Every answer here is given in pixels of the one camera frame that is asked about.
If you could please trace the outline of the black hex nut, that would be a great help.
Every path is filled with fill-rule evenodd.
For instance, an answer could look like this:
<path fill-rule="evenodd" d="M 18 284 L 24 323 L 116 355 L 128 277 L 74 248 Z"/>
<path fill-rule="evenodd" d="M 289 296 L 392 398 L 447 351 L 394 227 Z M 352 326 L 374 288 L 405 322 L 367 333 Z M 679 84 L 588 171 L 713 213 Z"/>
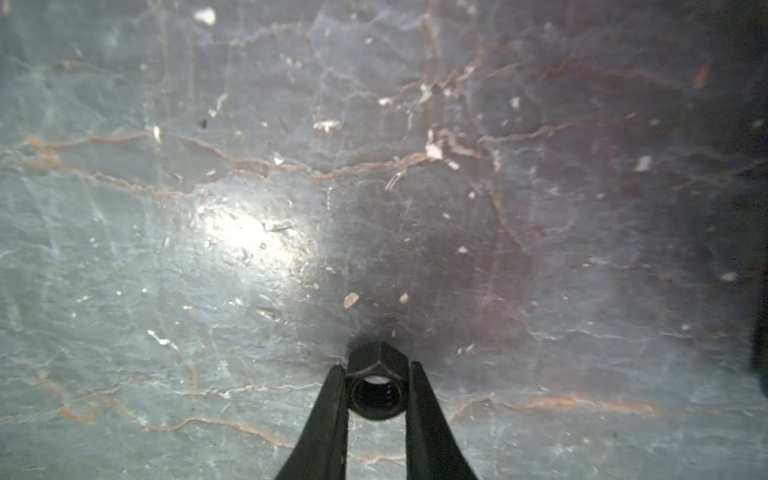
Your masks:
<path fill-rule="evenodd" d="M 407 356 L 386 342 L 354 349 L 346 371 L 351 410 L 372 421 L 400 415 L 407 407 L 409 368 Z"/>

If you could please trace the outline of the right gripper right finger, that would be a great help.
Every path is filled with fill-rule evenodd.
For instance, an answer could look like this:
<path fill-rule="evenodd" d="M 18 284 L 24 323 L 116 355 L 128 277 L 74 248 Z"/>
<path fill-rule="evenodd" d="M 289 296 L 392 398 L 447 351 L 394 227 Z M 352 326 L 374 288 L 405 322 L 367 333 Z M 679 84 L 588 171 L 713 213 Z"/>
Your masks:
<path fill-rule="evenodd" d="M 476 480 L 462 454 L 423 366 L 413 361 L 406 409 L 408 480 Z"/>

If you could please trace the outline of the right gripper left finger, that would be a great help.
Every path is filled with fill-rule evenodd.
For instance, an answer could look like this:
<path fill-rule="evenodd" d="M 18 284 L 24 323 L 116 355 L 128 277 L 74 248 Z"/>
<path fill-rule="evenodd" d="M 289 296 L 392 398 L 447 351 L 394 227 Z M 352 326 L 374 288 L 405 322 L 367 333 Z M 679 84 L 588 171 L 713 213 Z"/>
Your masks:
<path fill-rule="evenodd" d="M 346 478 L 348 401 L 346 372 L 333 366 L 308 420 L 277 480 L 344 480 Z"/>

